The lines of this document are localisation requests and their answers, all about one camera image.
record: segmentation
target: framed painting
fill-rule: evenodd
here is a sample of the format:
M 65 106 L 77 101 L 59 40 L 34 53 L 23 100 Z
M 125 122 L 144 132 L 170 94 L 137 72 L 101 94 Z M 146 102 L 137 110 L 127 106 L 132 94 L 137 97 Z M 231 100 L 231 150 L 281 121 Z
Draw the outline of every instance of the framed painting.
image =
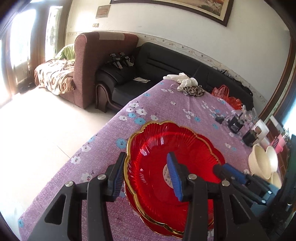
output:
M 153 3 L 181 8 L 227 26 L 234 0 L 111 0 L 115 3 Z

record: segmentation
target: white wall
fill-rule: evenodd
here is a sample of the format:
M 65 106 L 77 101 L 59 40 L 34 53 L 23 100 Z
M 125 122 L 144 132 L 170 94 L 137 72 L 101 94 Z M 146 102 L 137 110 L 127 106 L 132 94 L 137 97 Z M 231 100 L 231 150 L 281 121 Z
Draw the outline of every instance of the white wall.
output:
M 95 18 L 109 0 L 73 0 L 67 33 L 122 30 L 149 34 L 198 50 L 235 71 L 267 100 L 285 67 L 290 34 L 264 0 L 234 0 L 227 27 L 198 14 L 155 4 L 112 4 L 107 18 Z M 68 38 L 74 42 L 76 36 Z

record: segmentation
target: green pillow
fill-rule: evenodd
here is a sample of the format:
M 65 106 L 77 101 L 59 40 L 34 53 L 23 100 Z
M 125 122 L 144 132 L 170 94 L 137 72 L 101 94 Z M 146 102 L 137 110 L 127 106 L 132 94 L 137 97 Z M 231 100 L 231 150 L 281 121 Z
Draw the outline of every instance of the green pillow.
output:
M 56 55 L 55 59 L 67 59 L 70 61 L 75 61 L 74 44 L 69 44 L 63 47 Z

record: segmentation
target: tile floor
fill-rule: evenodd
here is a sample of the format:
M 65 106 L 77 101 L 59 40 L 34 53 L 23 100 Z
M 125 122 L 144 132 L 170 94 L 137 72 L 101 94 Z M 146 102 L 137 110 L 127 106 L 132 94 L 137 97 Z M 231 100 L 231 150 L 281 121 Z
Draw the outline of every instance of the tile floor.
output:
M 0 109 L 0 211 L 17 236 L 17 220 L 35 196 L 114 115 L 38 87 Z

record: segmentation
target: floral tablecloth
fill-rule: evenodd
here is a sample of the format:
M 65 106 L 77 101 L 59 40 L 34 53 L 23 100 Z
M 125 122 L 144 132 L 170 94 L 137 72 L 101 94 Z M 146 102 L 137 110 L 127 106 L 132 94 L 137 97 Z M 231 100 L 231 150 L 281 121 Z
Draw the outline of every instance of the floral tablecloth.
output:
M 146 93 L 129 102 L 98 133 L 89 139 L 47 183 L 31 206 L 19 219 L 23 241 L 28 239 L 36 222 L 66 181 L 82 183 L 105 172 L 125 151 L 127 140 L 148 121 L 173 121 L 207 137 L 224 156 L 227 163 L 248 171 L 248 156 L 252 149 L 234 135 L 227 126 L 215 121 L 215 113 L 228 116 L 232 107 L 224 100 L 206 93 L 202 97 L 185 96 L 172 89 L 175 83 L 163 80 Z M 129 205 L 124 190 L 114 203 L 108 203 L 111 231 L 115 241 L 168 241 L 174 237 L 154 233 L 141 221 Z M 211 240 L 213 231 L 208 233 Z M 86 205 L 82 210 L 82 240 L 87 240 Z

